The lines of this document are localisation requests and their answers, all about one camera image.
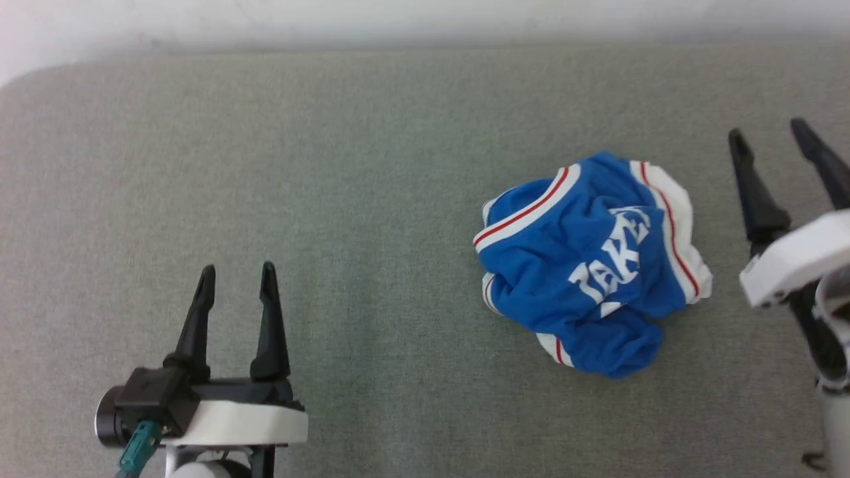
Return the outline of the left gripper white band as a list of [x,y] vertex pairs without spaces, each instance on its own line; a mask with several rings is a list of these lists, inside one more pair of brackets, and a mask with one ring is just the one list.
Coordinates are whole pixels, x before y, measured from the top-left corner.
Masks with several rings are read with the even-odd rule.
[[309,438],[309,415],[295,399],[276,267],[263,264],[259,299],[263,317],[251,379],[213,379],[207,364],[209,312],[216,270],[205,266],[195,288],[178,344],[162,361],[185,371],[201,401],[186,432],[164,440],[167,447],[259,447],[292,445]]

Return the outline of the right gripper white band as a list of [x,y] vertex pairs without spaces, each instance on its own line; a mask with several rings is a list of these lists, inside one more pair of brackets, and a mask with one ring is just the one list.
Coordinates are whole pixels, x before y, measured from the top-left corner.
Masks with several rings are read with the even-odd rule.
[[789,233],[790,215],[763,184],[746,137],[740,128],[729,131],[732,168],[752,257],[740,273],[740,284],[753,308],[777,305],[793,291],[849,263],[849,211],[844,210],[849,208],[849,167],[804,118],[792,118],[790,130],[801,154],[815,167],[835,210],[840,211],[827,212]]

